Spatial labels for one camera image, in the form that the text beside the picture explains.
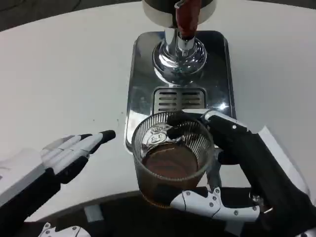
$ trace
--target red handle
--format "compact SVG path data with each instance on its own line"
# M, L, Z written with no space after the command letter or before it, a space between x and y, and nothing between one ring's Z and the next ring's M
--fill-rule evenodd
M176 20L182 38L191 39L198 28L201 0L182 0L176 3Z

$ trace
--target robotic hand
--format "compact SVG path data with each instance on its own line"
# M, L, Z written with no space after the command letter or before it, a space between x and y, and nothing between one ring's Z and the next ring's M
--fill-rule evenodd
M115 136L112 130L95 135L69 136L52 142L40 153L23 149L10 159L1 161L0 233L12 235L28 216L60 190L61 184L69 183L81 172L90 154ZM44 228L43 231L47 232L49 223ZM84 229L73 228L64 232L88 236Z
M169 137L181 132L181 120L199 120L207 126L220 148L220 164L239 164L251 188L197 188L175 192L163 201L170 206L225 221L259 221L272 236L316 236L316 207L309 189L293 162L270 131L253 134L239 121L220 112L184 110L168 118Z

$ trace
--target drip tray grate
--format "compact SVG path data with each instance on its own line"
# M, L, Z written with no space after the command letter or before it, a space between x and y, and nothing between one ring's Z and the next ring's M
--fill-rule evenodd
M204 109L205 94L201 89L168 88L154 92L154 114L182 109Z

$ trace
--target glass cup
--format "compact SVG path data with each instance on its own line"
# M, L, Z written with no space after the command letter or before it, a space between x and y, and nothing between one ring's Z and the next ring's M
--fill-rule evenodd
M170 193L161 187L194 189L214 163L214 143L206 127L192 118L167 124L178 115L154 114L137 126L132 137L139 189L147 201L160 207L168 207L161 197Z

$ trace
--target stainless steel drip tray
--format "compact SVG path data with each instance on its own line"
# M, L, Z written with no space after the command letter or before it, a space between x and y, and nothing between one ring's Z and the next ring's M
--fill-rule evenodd
M193 79L179 87L168 83L153 66L153 50L163 34L144 33L134 44L124 133L124 143L130 152L135 128L154 113L208 108L236 117L228 45L223 35L217 31L197 32L207 61L197 81Z
M204 108L205 95L199 88L159 88L154 92L154 114Z

